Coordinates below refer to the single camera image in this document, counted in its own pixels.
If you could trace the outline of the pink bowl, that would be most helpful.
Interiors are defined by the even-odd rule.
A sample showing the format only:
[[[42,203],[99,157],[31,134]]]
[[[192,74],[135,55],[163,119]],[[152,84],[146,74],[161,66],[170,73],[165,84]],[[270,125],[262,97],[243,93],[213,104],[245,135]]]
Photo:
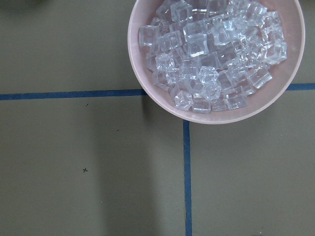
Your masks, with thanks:
[[[146,68],[145,52],[139,47],[138,30],[148,24],[160,0],[137,0],[131,12],[127,30],[127,45],[130,62],[137,80],[146,94],[169,113],[195,123],[227,124],[250,118],[272,105],[289,87],[300,66],[305,46],[305,24],[302,9],[297,0],[263,0],[262,4],[279,13],[284,38],[287,42],[287,59],[272,66],[272,80],[255,94],[248,97],[244,108],[196,114],[175,108],[169,93],[153,84],[152,73]]]

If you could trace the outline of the clear ice cubes pile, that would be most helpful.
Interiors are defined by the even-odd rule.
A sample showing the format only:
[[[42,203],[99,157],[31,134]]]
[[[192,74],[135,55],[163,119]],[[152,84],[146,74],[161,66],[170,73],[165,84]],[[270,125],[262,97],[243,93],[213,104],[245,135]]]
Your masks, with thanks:
[[[154,85],[199,114],[245,107],[287,58],[278,12],[256,0],[165,0],[139,45]]]

